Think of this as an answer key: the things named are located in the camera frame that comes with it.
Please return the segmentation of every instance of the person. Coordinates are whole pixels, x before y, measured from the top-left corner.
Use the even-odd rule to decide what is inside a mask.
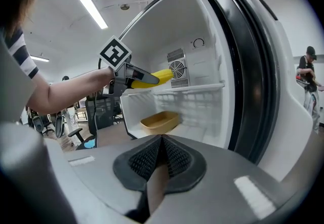
[[[10,55],[20,65],[21,70],[35,83],[36,88],[27,106],[41,114],[51,114],[63,110],[90,95],[104,86],[113,78],[114,72],[110,67],[88,72],[79,77],[49,85],[39,69],[30,58],[21,28],[29,7],[34,0],[3,0],[0,19],[2,33]]]
[[[62,78],[62,81],[67,81],[69,79],[70,78],[68,76],[64,76]],[[76,116],[75,116],[75,113],[76,113],[75,105],[76,104],[77,103],[72,104],[62,111],[63,115],[66,119],[68,133],[71,133],[72,131],[79,128],[79,124],[78,124]],[[76,135],[70,137],[70,139],[75,147],[78,147],[81,144],[81,141],[78,139],[78,137]]]
[[[313,130],[318,134],[319,129],[319,98],[317,87],[321,84],[316,80],[313,61],[317,60],[314,47],[307,47],[306,55],[299,61],[298,73],[303,81],[308,83],[305,88],[304,107],[307,109],[313,119]]]

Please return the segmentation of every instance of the floor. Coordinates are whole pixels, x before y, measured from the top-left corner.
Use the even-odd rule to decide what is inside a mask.
[[[80,126],[80,128],[82,128],[82,131],[80,132],[80,134],[84,139],[91,136],[87,122],[79,123],[79,126]],[[49,128],[55,129],[52,124],[49,126]],[[64,152],[74,151],[75,147],[71,146],[71,140],[67,136],[68,131],[67,131],[66,127],[65,127],[64,132],[65,132],[65,134],[60,138],[57,138],[55,133],[52,131],[49,132],[48,136],[46,136],[46,134],[45,134],[44,137],[51,138],[51,139],[58,141]],[[105,146],[105,145],[111,145],[111,144],[117,144],[117,143],[123,143],[123,142],[127,142],[129,140],[131,140],[131,137],[128,136],[126,129],[125,129],[125,125],[123,122],[120,122],[117,125],[113,125],[113,126],[98,130],[98,147]]]
[[[323,127],[319,127],[319,131],[318,131],[318,133],[319,133],[319,135],[320,135],[321,137],[324,138],[324,128],[323,128]]]

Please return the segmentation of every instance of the ceiling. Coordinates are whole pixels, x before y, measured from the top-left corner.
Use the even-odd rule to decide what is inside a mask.
[[[108,24],[107,29],[99,28],[79,0],[35,1],[23,29],[30,54],[43,54],[50,59],[47,66],[40,65],[49,81],[54,78],[51,73],[96,57],[102,44],[112,35],[119,36],[152,0],[93,1]],[[120,9],[124,3],[130,5],[127,11]]]

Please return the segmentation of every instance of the office chair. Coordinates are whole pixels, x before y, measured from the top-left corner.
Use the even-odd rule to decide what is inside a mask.
[[[97,147],[97,129],[103,129],[113,125],[114,120],[114,98],[97,97],[96,116],[95,114],[95,99],[88,96],[86,99],[86,110],[88,114],[88,127],[92,136],[84,140],[80,134],[82,128],[78,128],[68,134],[69,137],[76,135],[81,141],[81,144],[76,150],[88,149]]]
[[[53,131],[53,129],[49,128],[49,125],[51,124],[51,122],[49,121],[49,119],[47,118],[47,115],[43,115],[43,116],[36,116],[32,119],[34,125],[35,125],[35,129],[42,135],[46,134],[47,136],[49,135],[50,131]]]

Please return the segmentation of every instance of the cable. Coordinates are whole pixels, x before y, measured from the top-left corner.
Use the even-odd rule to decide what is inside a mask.
[[[98,94],[95,93],[95,103],[94,103],[95,107],[94,107],[94,114],[93,114],[94,117],[95,117],[95,127],[96,127],[95,147],[97,147],[97,137],[98,137],[98,135],[97,135],[98,126],[97,126],[97,117],[96,117],[96,113],[97,113],[97,97],[98,97]]]
[[[101,58],[99,58],[98,61],[98,69],[100,69],[101,67]],[[96,136],[95,136],[95,147],[97,147],[97,131],[98,131],[98,126],[97,126],[97,118],[96,118],[96,112],[97,112],[97,97],[98,97],[98,93],[95,93],[95,101],[94,101],[94,114],[93,114],[93,121],[95,122],[95,127],[96,127]]]

